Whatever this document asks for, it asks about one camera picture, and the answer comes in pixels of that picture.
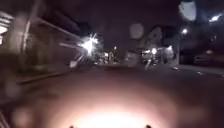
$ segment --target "street light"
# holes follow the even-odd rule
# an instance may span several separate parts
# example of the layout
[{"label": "street light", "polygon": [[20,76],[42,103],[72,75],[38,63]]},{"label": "street light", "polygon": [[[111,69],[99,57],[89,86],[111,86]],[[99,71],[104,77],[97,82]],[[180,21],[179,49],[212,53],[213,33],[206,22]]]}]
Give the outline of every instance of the street light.
[{"label": "street light", "polygon": [[88,52],[88,55],[91,55],[92,51],[95,49],[95,44],[98,43],[98,39],[95,37],[89,37],[83,44],[80,44],[80,46]]},{"label": "street light", "polygon": [[157,53],[156,48],[153,48],[153,49],[152,49],[152,54],[155,55],[156,53]]},{"label": "street light", "polygon": [[188,33],[188,29],[187,28],[184,28],[183,30],[182,30],[182,32],[181,32],[181,34],[183,34],[183,35],[186,35]]},{"label": "street light", "polygon": [[213,16],[210,20],[209,20],[209,22],[215,22],[215,21],[218,21],[219,20],[219,18],[222,16],[222,14],[218,14],[218,15],[216,15],[216,16]]}]

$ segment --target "road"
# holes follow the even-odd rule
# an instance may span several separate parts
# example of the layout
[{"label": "road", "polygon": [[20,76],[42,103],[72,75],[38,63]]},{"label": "road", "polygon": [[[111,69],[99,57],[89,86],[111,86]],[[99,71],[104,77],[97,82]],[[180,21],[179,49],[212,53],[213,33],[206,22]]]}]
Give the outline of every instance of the road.
[{"label": "road", "polygon": [[187,70],[94,67],[22,85],[3,110],[22,128],[221,128],[223,85],[221,76]]}]

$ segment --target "sidewalk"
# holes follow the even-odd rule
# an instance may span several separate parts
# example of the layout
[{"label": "sidewalk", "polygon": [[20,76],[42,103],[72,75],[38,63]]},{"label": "sidewalk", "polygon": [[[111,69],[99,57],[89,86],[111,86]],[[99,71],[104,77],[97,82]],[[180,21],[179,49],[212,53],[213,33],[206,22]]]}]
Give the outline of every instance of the sidewalk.
[{"label": "sidewalk", "polygon": [[48,70],[46,73],[42,73],[40,75],[32,75],[32,76],[19,75],[16,77],[16,81],[19,84],[26,84],[26,83],[46,79],[49,77],[62,75],[62,74],[68,73],[71,70],[68,66],[65,66],[65,65],[45,65],[45,68],[47,68]]},{"label": "sidewalk", "polygon": [[177,66],[172,66],[171,68],[174,68],[174,67],[178,69],[183,69],[183,70],[192,70],[196,72],[224,76],[224,69],[221,69],[221,68],[199,67],[199,66],[191,66],[191,65],[177,65]]}]

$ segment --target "bright light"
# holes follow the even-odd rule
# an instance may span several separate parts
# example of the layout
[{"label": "bright light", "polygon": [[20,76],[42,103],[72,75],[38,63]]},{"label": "bright light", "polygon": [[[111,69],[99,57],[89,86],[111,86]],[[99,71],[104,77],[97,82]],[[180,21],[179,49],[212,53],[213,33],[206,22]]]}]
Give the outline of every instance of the bright light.
[{"label": "bright light", "polygon": [[213,16],[210,20],[209,20],[209,22],[215,22],[215,21],[218,21],[219,20],[219,18],[222,16],[222,14],[219,14],[219,15],[216,15],[216,16]]},{"label": "bright light", "polygon": [[182,30],[181,33],[184,34],[184,35],[186,35],[188,33],[188,30],[185,28],[185,29]]},{"label": "bright light", "polygon": [[93,46],[93,42],[92,41],[90,41],[90,40],[89,41],[86,41],[83,44],[81,44],[81,46],[87,50],[88,55],[91,55],[91,53],[92,53],[92,51],[94,49],[94,46]]},{"label": "bright light", "polygon": [[146,54],[147,54],[147,53],[150,53],[150,52],[151,52],[150,50],[146,50],[146,51],[144,51],[144,53],[146,53]]},{"label": "bright light", "polygon": [[8,29],[6,27],[0,26],[0,34],[6,32]]},{"label": "bright light", "polygon": [[76,121],[78,128],[144,128],[148,122],[126,112],[98,112]]},{"label": "bright light", "polygon": [[96,38],[92,38],[92,37],[90,37],[90,38],[89,38],[89,41],[91,41],[91,42],[93,42],[93,43],[95,43],[95,44],[98,44],[98,39],[96,39]]},{"label": "bright light", "polygon": [[0,45],[2,45],[2,36],[0,36]]},{"label": "bright light", "polygon": [[157,53],[156,48],[153,48],[153,49],[152,49],[152,54],[155,55],[156,53]]},{"label": "bright light", "polygon": [[99,43],[98,39],[96,39],[95,37],[89,37],[87,41],[84,41],[84,43],[81,44],[80,46],[87,50],[88,55],[91,55],[92,51],[95,49],[95,44],[98,43]]},{"label": "bright light", "polygon": [[108,57],[108,56],[109,56],[109,54],[108,54],[108,53],[104,53],[104,56]]},{"label": "bright light", "polygon": [[173,47],[172,46],[169,46],[168,48],[166,48],[168,51],[172,51],[173,50]]}]

